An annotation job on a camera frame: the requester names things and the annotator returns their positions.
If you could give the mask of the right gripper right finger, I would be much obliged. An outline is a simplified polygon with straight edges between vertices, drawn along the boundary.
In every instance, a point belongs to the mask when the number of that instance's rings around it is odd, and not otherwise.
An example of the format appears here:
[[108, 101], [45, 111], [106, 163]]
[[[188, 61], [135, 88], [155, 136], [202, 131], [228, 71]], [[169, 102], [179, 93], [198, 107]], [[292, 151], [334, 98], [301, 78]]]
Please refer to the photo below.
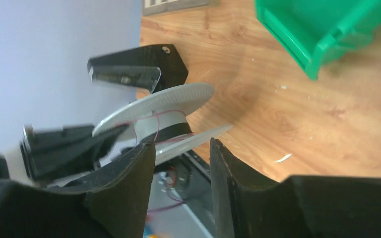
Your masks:
[[381, 238], [381, 178], [259, 173], [218, 139], [210, 171], [219, 238]]

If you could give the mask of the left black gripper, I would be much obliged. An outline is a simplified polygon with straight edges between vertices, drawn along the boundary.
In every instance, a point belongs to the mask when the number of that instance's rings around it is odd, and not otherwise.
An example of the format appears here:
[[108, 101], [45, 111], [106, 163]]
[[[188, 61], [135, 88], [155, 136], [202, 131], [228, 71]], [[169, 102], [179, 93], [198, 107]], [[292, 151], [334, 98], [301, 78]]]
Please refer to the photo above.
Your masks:
[[25, 125], [21, 142], [0, 153], [0, 179], [32, 184], [93, 171], [128, 128], [121, 125], [94, 136], [92, 124], [39, 132]]

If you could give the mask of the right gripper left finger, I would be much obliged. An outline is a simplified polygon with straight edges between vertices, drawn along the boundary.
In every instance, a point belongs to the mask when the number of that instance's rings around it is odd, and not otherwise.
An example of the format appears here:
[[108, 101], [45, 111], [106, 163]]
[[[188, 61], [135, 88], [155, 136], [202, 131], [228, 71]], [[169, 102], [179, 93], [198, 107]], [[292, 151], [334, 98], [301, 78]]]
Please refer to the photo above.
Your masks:
[[0, 238], [140, 238], [154, 167], [146, 140], [73, 186], [0, 179]]

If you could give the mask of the grey cable spool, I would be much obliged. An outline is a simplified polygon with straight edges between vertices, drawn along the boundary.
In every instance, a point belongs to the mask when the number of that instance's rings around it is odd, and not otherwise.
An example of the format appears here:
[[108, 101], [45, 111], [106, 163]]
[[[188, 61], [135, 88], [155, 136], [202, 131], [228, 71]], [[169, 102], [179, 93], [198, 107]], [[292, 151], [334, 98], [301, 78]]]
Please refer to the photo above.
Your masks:
[[130, 127], [118, 139], [150, 138], [155, 143], [155, 165], [208, 142], [232, 128], [225, 124], [201, 133], [194, 133], [187, 116], [204, 106], [214, 95], [209, 83], [191, 83], [168, 88], [134, 101], [105, 119], [92, 131], [94, 136], [117, 126]]

